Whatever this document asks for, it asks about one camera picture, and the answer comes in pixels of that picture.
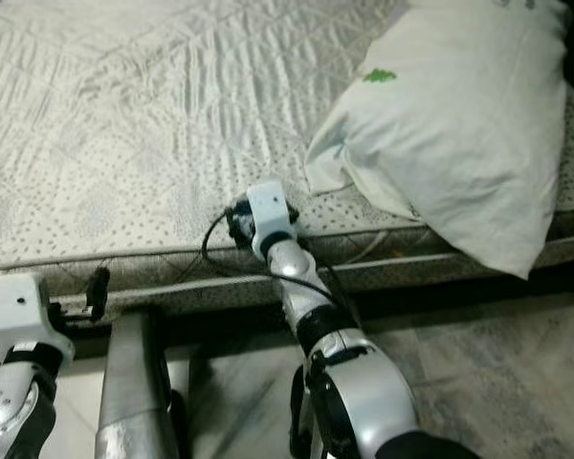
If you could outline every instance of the white pillow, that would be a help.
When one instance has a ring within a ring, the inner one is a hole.
[[[408,2],[313,139],[311,191],[354,183],[526,278],[555,206],[566,12],[557,0]]]

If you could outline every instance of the white robot part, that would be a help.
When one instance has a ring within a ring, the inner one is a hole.
[[[38,385],[27,362],[0,366],[0,436],[22,424],[38,399]]]
[[[255,223],[255,236],[251,246],[255,256],[261,261],[266,261],[261,246],[268,236],[284,232],[297,239],[298,235],[289,221],[285,193],[279,180],[270,179],[249,186],[247,199]]]
[[[32,351],[49,344],[62,354],[61,368],[73,361],[75,346],[58,333],[47,315],[49,295],[41,275],[0,275],[0,362],[9,350]]]
[[[372,343],[368,349],[326,370],[342,395],[362,458],[376,457],[387,439],[419,429],[412,392],[399,368]],[[354,375],[365,375],[364,382]]]
[[[274,274],[303,280],[329,293],[317,274],[315,258],[308,251],[304,251],[293,239],[277,242],[270,247],[268,265]],[[325,296],[308,287],[286,280],[280,280],[280,285],[283,311],[294,333],[297,332],[298,323],[304,316],[328,302]]]

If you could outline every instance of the black cable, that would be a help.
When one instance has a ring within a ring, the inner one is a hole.
[[[359,310],[357,309],[357,305],[355,304],[355,302],[350,298],[350,296],[346,292],[346,289],[344,288],[340,278],[338,277],[336,270],[334,270],[334,267],[332,265],[330,265],[329,263],[323,262],[323,260],[319,260],[319,262],[320,262],[320,265],[323,266],[327,270],[330,277],[334,281],[334,285],[335,285],[336,289],[338,290],[338,293],[340,294],[340,297],[342,300],[342,305],[344,305],[344,307],[346,307],[346,309],[351,314],[351,316],[353,316],[353,319],[355,320],[355,323],[357,323],[357,326],[359,328],[363,328],[362,317],[360,316]]]
[[[225,277],[232,277],[236,273],[236,274],[241,274],[241,275],[242,274],[244,274],[244,275],[263,275],[265,277],[270,277],[272,279],[285,280],[287,282],[292,282],[294,284],[298,284],[302,287],[306,287],[307,289],[310,289],[314,292],[317,292],[318,294],[325,296],[325,298],[327,298],[333,304],[335,304],[337,306],[343,306],[346,308],[346,306],[343,305],[340,301],[338,301],[338,299],[335,296],[326,292],[324,289],[321,289],[321,288],[317,287],[316,285],[311,284],[310,282],[306,282],[305,280],[301,280],[301,279],[298,279],[296,277],[291,277],[289,275],[267,273],[267,272],[252,272],[252,271],[248,271],[248,270],[243,270],[240,267],[236,267],[234,265],[229,265],[229,264],[223,263],[223,262],[218,262],[217,260],[213,260],[212,258],[210,258],[210,256],[209,256],[210,236],[212,235],[212,232],[214,231],[214,229],[217,228],[217,225],[219,225],[221,220],[223,220],[225,217],[227,217],[228,212],[229,212],[229,210],[225,209],[212,222],[209,229],[207,230],[207,233],[204,235],[204,240],[202,241],[202,249],[200,250],[200,252],[202,253],[202,258],[213,267],[213,269],[215,270],[216,273],[221,274]]]

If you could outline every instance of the mattress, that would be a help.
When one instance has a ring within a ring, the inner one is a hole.
[[[274,176],[347,288],[493,274],[354,187],[308,193],[306,145],[393,5],[2,0],[0,273],[44,273],[74,310],[98,266],[114,313],[266,303],[267,279],[218,278],[199,249],[226,205]],[[557,211],[539,266],[574,259],[574,92]],[[225,226],[210,246],[257,267]]]

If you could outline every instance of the floor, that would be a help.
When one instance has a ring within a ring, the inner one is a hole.
[[[574,294],[369,321],[411,384],[422,426],[487,458],[574,459]],[[194,459],[289,458],[298,349],[287,334],[170,349]],[[93,457],[102,359],[59,378],[41,459]]]

